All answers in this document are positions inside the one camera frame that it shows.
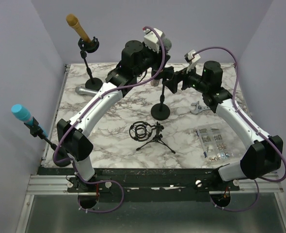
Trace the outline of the black tripod shock mount stand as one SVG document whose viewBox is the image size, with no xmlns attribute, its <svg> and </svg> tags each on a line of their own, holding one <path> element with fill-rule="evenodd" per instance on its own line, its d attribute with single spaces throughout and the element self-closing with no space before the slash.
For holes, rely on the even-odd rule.
<svg viewBox="0 0 286 233">
<path fill-rule="evenodd" d="M 130 126 L 128 133 L 133 140 L 137 142 L 146 142 L 142 146 L 136 148 L 136 151 L 139 151 L 149 143 L 155 142 L 166 146 L 173 154 L 176 154 L 173 149 L 163 142 L 163 135 L 161 134 L 163 130 L 164 126 L 158 121 L 155 125 L 151 125 L 145 121 L 136 121 Z"/>
</svg>

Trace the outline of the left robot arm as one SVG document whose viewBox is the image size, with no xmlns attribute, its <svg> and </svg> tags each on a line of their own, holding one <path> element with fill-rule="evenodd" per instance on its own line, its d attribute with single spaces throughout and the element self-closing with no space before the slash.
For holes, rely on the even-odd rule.
<svg viewBox="0 0 286 233">
<path fill-rule="evenodd" d="M 83 191 L 89 192 L 95 187 L 95 170 L 90 158 L 94 146 L 88 138 L 94 126 L 137 85 L 139 75 L 149 68 L 155 70 L 153 78 L 159 75 L 170 59 L 168 51 L 171 47 L 172 43 L 167 38 L 160 42 L 128 41 L 122 50 L 120 62 L 108 73 L 98 93 L 68 121 L 58 121 L 58 145 L 69 153 L 70 162 L 80 177 L 79 187 Z"/>
</svg>

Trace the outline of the black round base mic stand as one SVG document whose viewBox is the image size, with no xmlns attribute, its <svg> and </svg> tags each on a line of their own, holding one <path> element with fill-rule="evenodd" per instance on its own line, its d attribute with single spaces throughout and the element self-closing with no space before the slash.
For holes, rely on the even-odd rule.
<svg viewBox="0 0 286 233">
<path fill-rule="evenodd" d="M 170 116 L 170 108 L 164 103 L 165 101 L 165 95 L 164 95 L 164 91 L 165 91 L 165 86 L 164 86 L 164 76 L 167 74 L 173 74 L 174 71 L 174 67 L 170 66 L 170 67 L 165 67 L 160 73 L 159 75 L 153 79 L 150 84 L 153 87 L 157 87 L 159 85 L 159 83 L 161 82 L 162 84 L 162 92 L 159 98 L 159 103 L 155 104 L 152 108 L 151 108 L 151 116 L 156 119 L 156 120 L 166 120 L 169 116 Z"/>
</svg>

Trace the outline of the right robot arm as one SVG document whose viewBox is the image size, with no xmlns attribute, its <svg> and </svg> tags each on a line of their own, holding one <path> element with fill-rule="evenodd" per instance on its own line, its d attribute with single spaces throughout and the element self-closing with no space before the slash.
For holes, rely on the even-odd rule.
<svg viewBox="0 0 286 233">
<path fill-rule="evenodd" d="M 214 189 L 222 190 L 235 179 L 262 178 L 281 165 L 286 168 L 282 139 L 262 130 L 238 107 L 233 95 L 222 87 L 223 70 L 218 62 L 205 62 L 201 75 L 189 67 L 180 71 L 168 67 L 164 72 L 167 78 L 165 85 L 172 93 L 177 92 L 179 83 L 182 83 L 183 90 L 194 88 L 200 92 L 205 105 L 231 127 L 247 150 L 240 161 L 216 169 L 211 177 Z"/>
</svg>

